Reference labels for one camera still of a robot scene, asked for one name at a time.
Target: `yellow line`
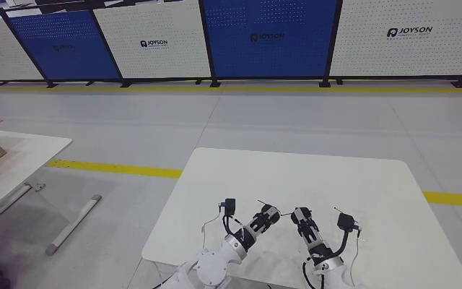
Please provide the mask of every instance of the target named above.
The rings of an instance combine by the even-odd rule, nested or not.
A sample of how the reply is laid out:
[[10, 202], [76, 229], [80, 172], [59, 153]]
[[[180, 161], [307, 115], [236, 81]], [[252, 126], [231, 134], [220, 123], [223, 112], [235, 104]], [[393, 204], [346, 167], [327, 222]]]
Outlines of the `yellow line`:
[[110, 163], [75, 162], [73, 160], [52, 160], [48, 164], [53, 168], [73, 168], [74, 170], [99, 171], [106, 173], [125, 173], [139, 176], [156, 176], [159, 178], [180, 178], [182, 170], [169, 168], [148, 168], [133, 165], [113, 165]]
[[370, 88], [370, 87], [1, 87], [0, 92], [374, 92], [374, 93], [462, 93], [460, 88]]
[[453, 204], [462, 206], [462, 194], [436, 193], [433, 191], [424, 191], [427, 202], [433, 204]]
[[[180, 178], [182, 170], [171, 168], [149, 168], [133, 165], [114, 165], [110, 163], [76, 162], [73, 160], [52, 160], [52, 168], [71, 168], [74, 170], [99, 171], [105, 173], [125, 173], [138, 176], [156, 176], [159, 178]], [[462, 194], [437, 193], [424, 191], [425, 198], [433, 204], [451, 204], [462, 206]]]

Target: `table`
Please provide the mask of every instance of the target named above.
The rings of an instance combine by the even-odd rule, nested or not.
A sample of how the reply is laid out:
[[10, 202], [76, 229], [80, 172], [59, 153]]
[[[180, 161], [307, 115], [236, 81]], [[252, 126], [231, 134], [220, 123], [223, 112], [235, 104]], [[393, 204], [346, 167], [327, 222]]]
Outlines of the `table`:
[[[334, 251], [343, 235], [336, 227], [339, 212], [334, 207], [353, 215], [364, 228], [354, 278], [368, 288], [459, 288], [462, 284], [461, 263], [408, 166], [399, 160], [198, 148], [152, 230], [143, 258], [173, 265], [190, 259], [202, 248], [202, 224], [217, 215], [217, 203], [227, 197], [236, 198], [235, 217], [243, 223], [260, 210], [257, 199], [282, 213], [310, 208]], [[220, 219], [209, 224], [206, 247], [218, 249], [224, 236]], [[347, 264], [356, 253], [355, 238], [355, 233], [350, 234], [342, 254]], [[260, 235], [243, 263], [231, 264], [229, 273], [306, 288], [301, 264], [307, 256], [303, 240], [286, 216]]]
[[[61, 137], [0, 131], [0, 144], [6, 150], [6, 155], [0, 158], [0, 214], [29, 190], [39, 192], [45, 187], [45, 184], [32, 182], [32, 175], [71, 142], [72, 139]], [[99, 195], [93, 196], [76, 220], [70, 220], [69, 225], [45, 250], [46, 254], [51, 255], [57, 250], [100, 199]]]

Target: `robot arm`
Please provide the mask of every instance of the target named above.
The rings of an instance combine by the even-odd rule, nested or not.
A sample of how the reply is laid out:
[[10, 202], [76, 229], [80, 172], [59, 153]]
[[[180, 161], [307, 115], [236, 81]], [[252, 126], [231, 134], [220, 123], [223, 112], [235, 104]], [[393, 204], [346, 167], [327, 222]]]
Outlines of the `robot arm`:
[[196, 289], [189, 278], [189, 273], [195, 266], [197, 266], [199, 281], [206, 288], [226, 288], [230, 282], [230, 277], [226, 276], [227, 265], [229, 263], [241, 264], [242, 260], [247, 257], [248, 250], [255, 244], [258, 235], [268, 230], [279, 218], [278, 209], [265, 204], [247, 225], [244, 225], [237, 232], [225, 236], [219, 251], [204, 249], [191, 261], [179, 266], [175, 274], [161, 288]]
[[[354, 288], [354, 286], [345, 282], [344, 273], [347, 270], [347, 266], [340, 257], [340, 254], [345, 250], [345, 246], [347, 245], [348, 234], [353, 230], [357, 230], [359, 236], [359, 232], [362, 230], [361, 227], [355, 224], [354, 218], [341, 212], [337, 225], [344, 231], [344, 237], [340, 249], [333, 252], [327, 241], [321, 237], [319, 228], [312, 219], [311, 211], [307, 207], [295, 208], [290, 217], [292, 222], [297, 225], [298, 233], [308, 247], [308, 253], [314, 263], [313, 274], [321, 276], [321, 288], [324, 289], [324, 285], [327, 289]], [[315, 289], [306, 275], [305, 266], [306, 263], [303, 264], [305, 279], [308, 285], [312, 289]]]

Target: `floor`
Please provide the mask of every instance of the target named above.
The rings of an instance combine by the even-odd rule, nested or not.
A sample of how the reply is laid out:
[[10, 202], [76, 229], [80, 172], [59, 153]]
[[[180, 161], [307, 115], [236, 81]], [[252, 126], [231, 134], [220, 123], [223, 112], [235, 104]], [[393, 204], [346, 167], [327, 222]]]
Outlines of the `floor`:
[[[196, 87], [190, 82], [139, 86]], [[451, 88], [447, 82], [346, 82], [344, 87]], [[408, 164], [423, 191], [462, 193], [461, 96], [328, 90], [0, 91], [0, 129], [72, 138], [59, 159], [159, 168], [183, 169], [196, 147], [397, 159]], [[0, 268], [14, 288], [134, 289], [159, 283], [157, 269], [141, 259], [141, 250], [175, 179], [61, 168], [42, 168], [39, 178], [47, 183], [43, 194], [57, 208], [71, 208], [65, 217], [93, 194], [103, 200], [52, 257], [44, 251], [66, 226], [65, 217], [48, 209], [37, 194], [26, 194], [2, 214]], [[462, 260], [462, 207], [430, 206]], [[161, 266], [162, 279], [173, 270]]]

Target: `small black component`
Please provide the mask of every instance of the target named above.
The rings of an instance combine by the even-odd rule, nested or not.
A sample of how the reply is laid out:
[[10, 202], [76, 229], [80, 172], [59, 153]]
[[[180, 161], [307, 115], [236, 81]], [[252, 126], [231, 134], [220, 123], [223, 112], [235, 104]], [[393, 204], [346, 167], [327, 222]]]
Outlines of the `small black component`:
[[322, 256], [322, 257], [314, 257], [314, 256], [311, 257], [311, 259], [313, 259], [315, 266], [321, 263], [322, 261], [328, 259], [326, 257], [332, 256], [333, 254], [332, 249], [327, 247], [324, 243], [322, 243], [321, 245], [317, 245], [316, 247], [309, 250], [309, 252], [310, 252], [310, 256], [314, 254]]
[[341, 212], [339, 215], [337, 225], [341, 230], [344, 230], [349, 233], [351, 233], [353, 229], [356, 227], [354, 225], [354, 218], [350, 215], [344, 214], [343, 212]]
[[225, 216], [231, 217], [236, 212], [236, 199], [225, 199]]
[[256, 241], [245, 228], [243, 230], [238, 230], [236, 233], [234, 233], [234, 237], [244, 247], [246, 252], [251, 248], [251, 246]]

